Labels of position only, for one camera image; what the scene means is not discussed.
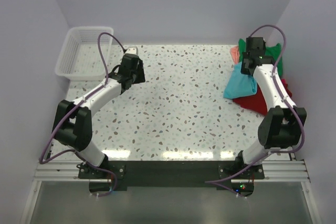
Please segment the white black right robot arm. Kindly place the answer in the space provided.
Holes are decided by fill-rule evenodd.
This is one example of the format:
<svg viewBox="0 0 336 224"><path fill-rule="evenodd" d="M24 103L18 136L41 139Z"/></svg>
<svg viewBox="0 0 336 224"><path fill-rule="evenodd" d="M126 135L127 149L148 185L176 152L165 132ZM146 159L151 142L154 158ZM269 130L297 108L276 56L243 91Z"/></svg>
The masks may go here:
<svg viewBox="0 0 336 224"><path fill-rule="evenodd" d="M253 77L261 89L267 106L267 114L258 127L257 140L241 151L240 162L234 165L234 173L246 178L255 165L260 165L275 153L293 153L300 150L305 141L305 108L292 101L280 80L277 62L266 55L266 43L261 37L248 37L243 53L242 74Z"/></svg>

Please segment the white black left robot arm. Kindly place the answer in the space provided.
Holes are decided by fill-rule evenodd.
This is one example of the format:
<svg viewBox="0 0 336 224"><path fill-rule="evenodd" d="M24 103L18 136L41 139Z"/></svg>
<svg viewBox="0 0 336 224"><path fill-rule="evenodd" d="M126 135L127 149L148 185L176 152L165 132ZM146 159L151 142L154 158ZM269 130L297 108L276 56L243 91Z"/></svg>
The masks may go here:
<svg viewBox="0 0 336 224"><path fill-rule="evenodd" d="M92 141L92 118L108 102L120 96L132 85L145 82L143 61L136 47L124 53L117 72L108 74L89 93L73 100L58 104L53 125L52 138L71 147L85 161L91 164L90 171L97 178L108 174L106 155Z"/></svg>

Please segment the turquoise t shirt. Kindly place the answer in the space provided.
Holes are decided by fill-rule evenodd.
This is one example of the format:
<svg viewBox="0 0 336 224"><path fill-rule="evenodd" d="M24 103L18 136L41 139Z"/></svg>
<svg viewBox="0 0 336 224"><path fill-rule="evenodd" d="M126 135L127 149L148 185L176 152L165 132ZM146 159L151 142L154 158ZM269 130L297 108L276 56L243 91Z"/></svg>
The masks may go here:
<svg viewBox="0 0 336 224"><path fill-rule="evenodd" d="M235 99L248 97L257 93L257 82L252 76L242 74L241 68L241 62L234 65L233 72L224 89L224 98Z"/></svg>

